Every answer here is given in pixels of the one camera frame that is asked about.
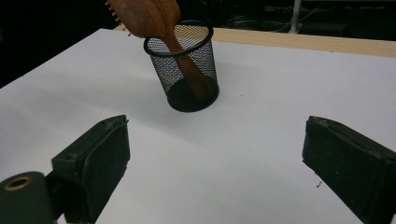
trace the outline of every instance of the cup rim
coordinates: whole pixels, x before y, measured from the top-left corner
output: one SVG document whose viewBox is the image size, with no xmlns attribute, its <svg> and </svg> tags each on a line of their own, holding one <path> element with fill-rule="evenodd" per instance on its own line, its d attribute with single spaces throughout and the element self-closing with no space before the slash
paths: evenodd
<svg viewBox="0 0 396 224">
<path fill-rule="evenodd" d="M 150 41 L 150 39 L 158 39 L 158 38 L 146 38 L 145 42 L 144 42 L 144 50 L 145 50 L 145 52 L 147 54 L 151 55 L 151 56 L 162 57 L 162 58 L 181 56 L 181 55 L 193 52 L 196 49 L 198 49 L 198 48 L 202 47 L 203 45 L 205 45 L 207 42 L 210 41 L 210 39 L 212 38 L 213 33 L 214 33 L 213 27 L 207 25 L 203 21 L 187 20 L 187 21 L 181 21 L 178 25 L 199 25 L 199 26 L 205 26 L 208 29 L 208 34 L 207 34 L 206 38 L 204 40 L 202 40 L 199 44 L 193 46 L 192 48 L 184 49 L 184 50 L 177 51 L 177 52 L 156 52 L 156 51 L 153 51 L 153 50 L 151 50 L 149 48 L 149 41 Z"/>
</svg>

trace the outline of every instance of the black mesh pencil cup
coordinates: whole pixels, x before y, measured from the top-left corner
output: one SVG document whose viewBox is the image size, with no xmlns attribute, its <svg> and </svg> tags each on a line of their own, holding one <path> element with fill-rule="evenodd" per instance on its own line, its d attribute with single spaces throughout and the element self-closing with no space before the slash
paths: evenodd
<svg viewBox="0 0 396 224">
<path fill-rule="evenodd" d="M 183 21 L 175 28 L 177 41 L 166 44 L 147 38 L 149 54 L 168 103 L 182 112 L 199 111 L 219 95 L 211 38 L 213 28 L 200 21 Z"/>
</svg>

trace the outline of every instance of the wooden handle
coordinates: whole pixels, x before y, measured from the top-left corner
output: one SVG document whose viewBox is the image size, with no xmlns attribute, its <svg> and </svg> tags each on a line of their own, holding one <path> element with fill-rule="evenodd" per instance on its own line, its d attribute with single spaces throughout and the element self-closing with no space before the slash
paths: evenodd
<svg viewBox="0 0 396 224">
<path fill-rule="evenodd" d="M 166 39 L 163 39 L 163 42 L 171 52 L 183 50 L 174 35 L 169 35 Z M 208 99 L 213 93 L 212 86 L 192 58 L 185 54 L 175 57 L 175 60 L 195 97 L 199 100 Z"/>
</svg>

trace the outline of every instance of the wooden hairbrush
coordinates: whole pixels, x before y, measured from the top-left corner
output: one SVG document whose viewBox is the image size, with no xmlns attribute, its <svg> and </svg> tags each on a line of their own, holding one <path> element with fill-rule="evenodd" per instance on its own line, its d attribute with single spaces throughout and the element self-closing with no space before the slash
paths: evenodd
<svg viewBox="0 0 396 224">
<path fill-rule="evenodd" d="M 132 35 L 161 39 L 171 52 L 183 50 L 175 37 L 180 18 L 176 0 L 107 0 L 106 4 Z M 195 97 L 208 99 L 213 92 L 212 86 L 191 57 L 186 54 L 175 60 Z"/>
</svg>

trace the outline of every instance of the white tabletop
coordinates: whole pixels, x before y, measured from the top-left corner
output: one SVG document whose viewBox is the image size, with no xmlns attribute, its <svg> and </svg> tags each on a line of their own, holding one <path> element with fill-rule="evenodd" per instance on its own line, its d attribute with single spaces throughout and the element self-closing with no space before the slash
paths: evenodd
<svg viewBox="0 0 396 224">
<path fill-rule="evenodd" d="M 0 180 L 45 175 L 125 114 L 131 161 L 97 223 L 360 223 L 302 163 L 310 115 L 396 149 L 396 59 L 213 43 L 220 95 L 181 113 L 143 39 L 99 30 L 0 90 Z"/>
</svg>

